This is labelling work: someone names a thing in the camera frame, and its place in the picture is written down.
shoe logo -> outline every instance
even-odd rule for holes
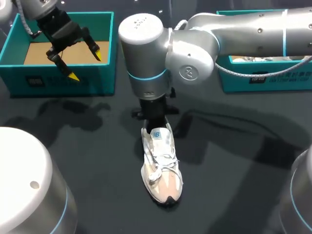
[[[153,138],[153,139],[161,139],[161,134],[160,134],[160,132],[153,132],[152,138]]]

cardboard bottom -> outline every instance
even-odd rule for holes
[[[62,60],[67,64],[94,64],[94,63],[107,63],[109,57],[109,42],[96,41],[99,45],[102,61],[98,61],[87,44],[83,41],[77,42],[75,45],[67,47],[64,51],[60,52]],[[46,52],[51,48],[49,42],[33,42],[30,43],[28,52],[24,61],[24,65],[47,65],[54,64],[46,55]]]

teal bin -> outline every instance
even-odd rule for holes
[[[284,11],[280,10],[245,10],[218,11],[219,15],[241,15],[255,12]],[[300,60],[264,61],[264,62],[233,62],[231,56],[219,57],[216,61],[220,66],[243,74],[266,74],[290,68]],[[224,92],[252,91],[290,91],[312,90],[312,63],[306,63],[299,68],[277,77],[243,78],[219,71]]]
[[[81,27],[88,27],[93,39],[106,42],[102,50],[102,63],[79,63],[67,65],[80,79],[77,82],[65,77],[53,64],[25,64],[31,44],[49,42],[44,34],[32,40],[26,33],[20,15],[17,14],[10,33],[0,54],[0,76],[12,97],[53,97],[53,96],[103,96],[113,95],[115,90],[117,41],[114,30],[113,12],[68,13]],[[35,21],[28,22],[33,32],[38,30]],[[40,52],[46,59],[47,50]],[[86,57],[91,51],[79,54]]]

shoelace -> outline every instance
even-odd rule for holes
[[[163,170],[169,170],[169,171],[174,172],[178,176],[178,178],[181,181],[181,184],[183,185],[183,181],[182,181],[182,178],[181,178],[179,172],[177,172],[173,168],[179,162],[174,155],[175,155],[174,153],[173,154],[162,154],[162,155],[154,155],[153,154],[153,160],[154,160],[155,165],[156,165],[156,171],[153,172],[152,174],[150,174],[150,176],[149,176],[150,182],[154,183],[155,181],[157,181],[162,176]],[[166,159],[159,162],[159,160],[158,160],[159,157],[164,157]]]

shoe tongue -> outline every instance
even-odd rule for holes
[[[154,128],[151,131],[151,138],[154,141],[167,141],[170,139],[170,131],[167,128]]]
[[[172,152],[171,149],[171,133],[167,128],[154,128],[151,131],[151,139],[153,143],[153,151],[155,155],[166,155]]]

